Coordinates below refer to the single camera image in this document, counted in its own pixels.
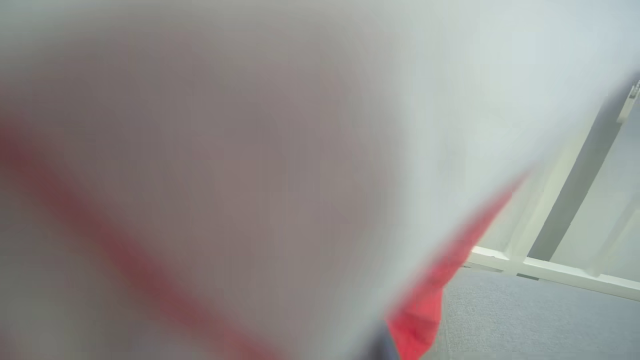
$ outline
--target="red fabric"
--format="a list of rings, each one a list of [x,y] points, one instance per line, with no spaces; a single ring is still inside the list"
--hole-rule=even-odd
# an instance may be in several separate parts
[[[442,288],[467,260],[493,219],[511,199],[512,192],[509,190],[497,199],[458,235],[409,294],[400,310],[387,319],[400,359],[419,360],[432,346],[440,325]]]

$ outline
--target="gray carpet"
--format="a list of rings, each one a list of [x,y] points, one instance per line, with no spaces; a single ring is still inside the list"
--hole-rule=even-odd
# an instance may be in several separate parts
[[[463,268],[423,359],[640,359],[640,302]]]

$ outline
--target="white wall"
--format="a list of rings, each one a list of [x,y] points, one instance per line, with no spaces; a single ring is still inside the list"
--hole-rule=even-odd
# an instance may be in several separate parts
[[[622,126],[598,175],[551,261],[591,266],[625,208],[640,195],[640,107]],[[640,281],[640,225],[618,240],[603,274]]]
[[[518,222],[522,218],[527,203],[534,192],[537,180],[537,177],[534,175],[535,174],[532,174],[530,178],[513,192],[513,197],[504,206],[489,229],[487,229],[482,239],[480,239],[478,246],[497,251],[505,251]]]

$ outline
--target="white railing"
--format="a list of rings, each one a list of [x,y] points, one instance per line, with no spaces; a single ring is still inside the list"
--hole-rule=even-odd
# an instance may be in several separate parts
[[[569,176],[592,125],[593,121],[574,134],[556,160],[538,169],[527,180],[527,184],[522,186],[527,189],[527,194],[523,196],[528,196],[529,200],[504,251],[482,247],[481,240],[480,246],[476,246],[469,256],[468,263],[488,266],[509,275],[523,274],[640,300],[640,282],[602,274],[607,259],[619,245],[626,231],[630,226],[640,222],[640,199],[630,203],[598,255],[586,268],[574,268],[527,257]]]

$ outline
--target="red trim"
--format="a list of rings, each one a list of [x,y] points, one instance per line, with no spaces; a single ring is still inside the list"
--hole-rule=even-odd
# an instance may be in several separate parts
[[[465,263],[471,250],[491,226],[493,219],[511,199],[516,185],[485,207],[469,225],[462,228],[453,242],[446,246],[438,261],[405,298],[400,309],[387,318],[389,332],[402,360],[418,360],[433,345],[441,320],[442,290]]]
[[[141,242],[65,181],[71,176],[60,176],[47,164],[47,153],[36,146],[40,143],[36,139],[33,131],[0,124],[0,167],[15,185],[77,235],[74,238],[96,246],[133,290],[189,335],[208,340],[225,358],[276,359],[267,346],[239,331],[218,311],[204,308],[174,283],[167,269],[139,245]]]

